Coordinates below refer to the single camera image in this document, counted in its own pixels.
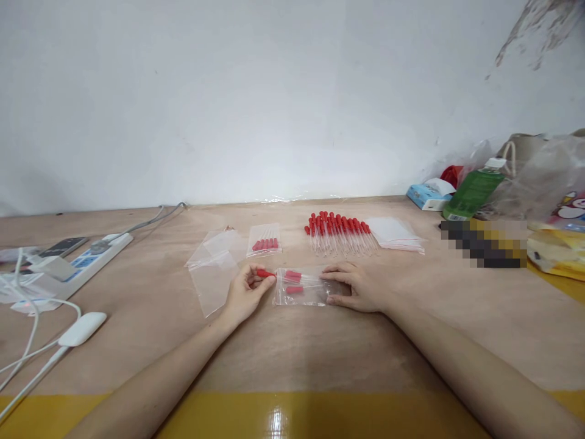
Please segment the yellow package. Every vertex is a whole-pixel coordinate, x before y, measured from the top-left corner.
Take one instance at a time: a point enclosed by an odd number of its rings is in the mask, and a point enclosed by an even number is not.
[[[585,234],[539,230],[528,237],[528,257],[543,272],[585,282]]]

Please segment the stack of plastic bags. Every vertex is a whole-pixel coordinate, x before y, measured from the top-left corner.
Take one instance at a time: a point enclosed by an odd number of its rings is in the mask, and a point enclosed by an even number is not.
[[[418,237],[406,221],[387,216],[370,218],[366,222],[380,247],[425,254],[424,239]]]
[[[238,263],[246,257],[246,242],[236,230],[207,234],[185,266],[189,269],[205,317],[221,308]]]

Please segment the person's forearm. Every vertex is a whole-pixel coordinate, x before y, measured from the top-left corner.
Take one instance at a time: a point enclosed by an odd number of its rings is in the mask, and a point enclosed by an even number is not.
[[[394,294],[384,312],[494,437],[585,437],[579,419],[461,332]]]
[[[220,316],[129,379],[87,415],[66,439],[150,438],[236,327],[237,322]]]

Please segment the smartphone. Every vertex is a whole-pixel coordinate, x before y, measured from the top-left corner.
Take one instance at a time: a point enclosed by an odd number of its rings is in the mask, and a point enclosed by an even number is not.
[[[67,238],[66,240],[60,241],[57,244],[53,245],[53,247],[48,248],[47,250],[39,253],[40,257],[49,257],[49,256],[60,256],[65,257],[73,250],[80,248],[83,244],[85,244],[89,238]],[[30,265],[30,262],[26,261],[20,267],[20,274],[30,274],[32,273],[31,270],[27,269]]]

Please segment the wall stain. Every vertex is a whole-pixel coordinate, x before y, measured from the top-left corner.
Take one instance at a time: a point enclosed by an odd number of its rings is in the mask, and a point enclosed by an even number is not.
[[[512,28],[506,43],[495,58],[495,65],[499,67],[506,56],[508,46],[520,40],[529,33],[538,31],[552,14],[554,17],[546,29],[546,39],[537,50],[537,60],[532,64],[533,70],[538,70],[542,65],[542,58],[548,51],[556,49],[567,39],[569,33],[585,12],[583,0],[528,0],[520,18]],[[520,53],[526,51],[524,45]]]

